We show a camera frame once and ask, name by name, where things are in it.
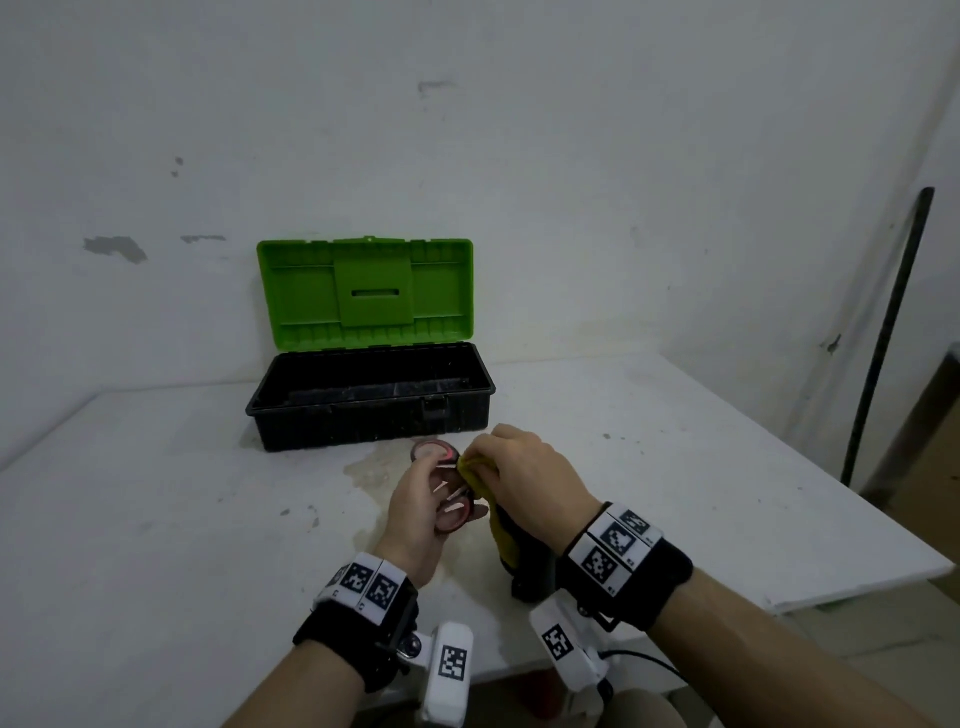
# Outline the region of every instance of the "person's left arm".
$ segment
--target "person's left arm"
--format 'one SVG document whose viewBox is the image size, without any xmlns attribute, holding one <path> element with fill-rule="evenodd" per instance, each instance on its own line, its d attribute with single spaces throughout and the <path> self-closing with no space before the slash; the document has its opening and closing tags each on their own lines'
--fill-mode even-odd
<svg viewBox="0 0 960 728">
<path fill-rule="evenodd" d="M 455 472 L 437 470 L 441 457 L 421 458 L 400 479 L 387 527 L 372 551 L 403 570 L 417 589 L 433 578 L 443 554 L 447 537 L 437 527 L 444 529 L 444 519 L 457 520 L 438 511 L 462 484 Z M 486 514 L 478 505 L 470 519 Z M 363 693 L 360 673 L 326 645 L 308 640 L 283 658 L 224 728 L 347 728 Z"/>
</svg>

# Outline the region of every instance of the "floor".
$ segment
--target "floor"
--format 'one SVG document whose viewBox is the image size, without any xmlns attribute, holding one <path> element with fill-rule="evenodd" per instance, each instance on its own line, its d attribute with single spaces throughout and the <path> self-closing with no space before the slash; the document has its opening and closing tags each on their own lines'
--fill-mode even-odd
<svg viewBox="0 0 960 728">
<path fill-rule="evenodd" d="M 789 628 L 877 680 L 944 728 L 960 728 L 960 605 L 921 583 L 862 596 L 781 618 Z M 683 692 L 675 704 L 689 728 L 707 728 L 698 699 Z M 412 725 L 412 711 L 361 714 L 355 725 Z M 545 723 L 520 705 L 515 686 L 491 683 L 470 692 L 467 726 L 526 728 Z"/>
</svg>

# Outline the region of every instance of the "white tabletop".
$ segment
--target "white tabletop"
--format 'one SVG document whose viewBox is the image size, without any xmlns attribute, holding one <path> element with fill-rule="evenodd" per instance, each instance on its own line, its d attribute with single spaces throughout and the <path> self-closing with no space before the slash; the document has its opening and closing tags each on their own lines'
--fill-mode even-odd
<svg viewBox="0 0 960 728">
<path fill-rule="evenodd" d="M 769 611 L 950 568 L 659 356 L 491 374 L 491 424 L 538 432 Z M 101 396 L 0 474 L 0 723 L 216 724 L 371 542 L 410 441 L 266 453 L 244 415 L 254 386 Z M 448 542 L 420 626 L 471 626 L 475 679 L 543 667 L 509 594 L 474 524 Z"/>
</svg>

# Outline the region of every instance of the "black pole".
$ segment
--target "black pole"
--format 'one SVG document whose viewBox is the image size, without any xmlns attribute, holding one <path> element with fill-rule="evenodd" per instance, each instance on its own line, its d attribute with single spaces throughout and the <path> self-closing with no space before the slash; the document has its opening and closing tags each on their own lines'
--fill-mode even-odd
<svg viewBox="0 0 960 728">
<path fill-rule="evenodd" d="M 917 259 L 920 241 L 924 237 L 926 218 L 930 214 L 931 205 L 933 205 L 933 187 L 924 187 L 917 198 L 910 236 L 907 238 L 903 259 L 900 261 L 900 269 L 897 271 L 897 279 L 894 281 L 894 290 L 890 294 L 890 302 L 887 304 L 887 313 L 883 317 L 883 326 L 880 327 L 880 334 L 876 338 L 874 358 L 870 362 L 867 380 L 863 383 L 863 394 L 860 395 L 860 404 L 856 408 L 856 417 L 853 418 L 853 430 L 850 433 L 850 443 L 847 445 L 847 457 L 843 463 L 843 474 L 840 475 L 840 482 L 848 488 L 850 488 L 851 480 L 853 480 L 856 455 L 860 452 L 860 439 L 863 437 L 863 429 L 867 424 L 867 416 L 870 414 L 870 405 L 874 401 L 876 383 L 880 379 L 883 360 L 886 358 L 887 349 L 890 347 L 890 338 L 894 334 L 894 325 L 897 323 L 900 304 L 903 303 L 903 295 L 906 293 L 906 284 L 910 281 L 913 262 Z"/>
</svg>

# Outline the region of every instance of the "hand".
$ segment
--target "hand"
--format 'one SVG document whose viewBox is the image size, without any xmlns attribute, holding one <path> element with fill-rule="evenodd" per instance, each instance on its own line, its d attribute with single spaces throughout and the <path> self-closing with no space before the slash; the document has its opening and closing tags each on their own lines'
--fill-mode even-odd
<svg viewBox="0 0 960 728">
<path fill-rule="evenodd" d="M 444 552 L 447 535 L 436 529 L 450 527 L 457 521 L 457 514 L 437 509 L 464 485 L 456 471 L 437 468 L 442 457 L 422 457 L 403 474 L 390 498 L 387 528 L 373 549 L 374 556 L 406 571 L 418 589 L 430 583 Z M 469 520 L 482 519 L 487 513 L 487 506 L 477 504 Z"/>
<path fill-rule="evenodd" d="M 476 473 L 496 496 L 497 504 L 520 528 L 561 554 L 602 505 L 570 462 L 533 432 L 497 425 L 480 435 L 464 457 L 486 455 L 499 473 L 477 465 Z"/>
</svg>

